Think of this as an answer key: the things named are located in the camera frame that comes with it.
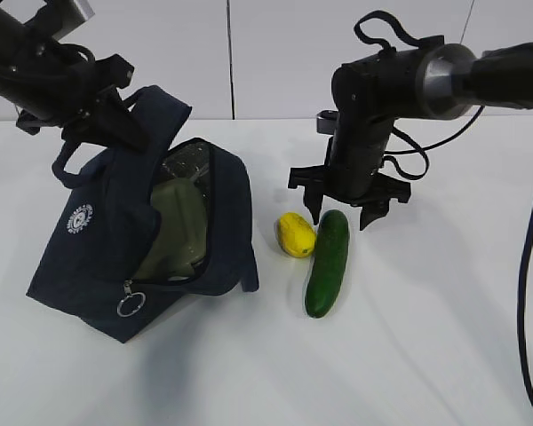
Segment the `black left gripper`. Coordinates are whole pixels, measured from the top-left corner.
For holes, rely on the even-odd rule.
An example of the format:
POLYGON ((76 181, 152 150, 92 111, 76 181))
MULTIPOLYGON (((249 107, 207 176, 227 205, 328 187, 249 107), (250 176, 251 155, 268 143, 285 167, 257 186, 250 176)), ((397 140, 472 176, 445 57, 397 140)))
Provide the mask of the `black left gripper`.
POLYGON ((16 126, 30 135, 60 127, 66 141, 144 152, 149 136, 118 92, 133 73, 134 66, 117 54, 74 64, 60 82, 32 89, 21 101, 16 126))

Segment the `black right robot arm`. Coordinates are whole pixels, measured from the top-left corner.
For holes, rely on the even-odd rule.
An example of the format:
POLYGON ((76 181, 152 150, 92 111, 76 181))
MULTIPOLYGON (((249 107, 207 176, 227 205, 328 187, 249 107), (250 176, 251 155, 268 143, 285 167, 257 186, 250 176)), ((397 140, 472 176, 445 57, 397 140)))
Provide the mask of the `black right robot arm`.
POLYGON ((387 144, 400 135, 398 120, 448 121, 484 107, 533 109, 533 43, 475 56, 440 35, 409 35, 389 12, 374 11, 370 18, 386 22, 406 49, 354 26, 357 38, 377 45, 378 52, 334 72, 334 108, 316 118, 317 131, 329 139, 324 162, 290 171, 288 186, 303 189, 314 221, 325 198, 360 208, 361 226, 386 216, 391 200, 409 200, 416 176, 399 170, 389 177, 381 171, 397 161, 387 144))

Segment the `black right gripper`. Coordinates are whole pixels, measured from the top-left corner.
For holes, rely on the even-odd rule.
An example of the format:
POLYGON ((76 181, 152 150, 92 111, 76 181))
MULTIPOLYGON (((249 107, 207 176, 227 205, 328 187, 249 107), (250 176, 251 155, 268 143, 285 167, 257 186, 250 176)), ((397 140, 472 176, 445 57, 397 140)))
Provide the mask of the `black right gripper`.
POLYGON ((323 197, 352 206, 362 206, 360 230, 385 217, 389 200, 406 203, 410 184, 378 172, 393 130, 391 119, 374 123, 348 120, 338 114, 337 128, 330 136, 324 164, 290 170, 288 187, 304 187, 303 203, 313 223, 320 222, 323 197))

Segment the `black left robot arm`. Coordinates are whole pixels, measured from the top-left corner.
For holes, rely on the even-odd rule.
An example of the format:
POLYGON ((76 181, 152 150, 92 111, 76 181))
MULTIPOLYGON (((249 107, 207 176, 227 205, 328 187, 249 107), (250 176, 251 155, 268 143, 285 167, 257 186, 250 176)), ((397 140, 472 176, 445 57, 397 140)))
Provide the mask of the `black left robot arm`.
POLYGON ((30 135, 58 127, 66 141, 142 152, 149 137, 119 94, 133 65, 61 41, 93 14, 86 1, 47 1, 21 22, 0 6, 0 97, 20 108, 16 125, 30 135))

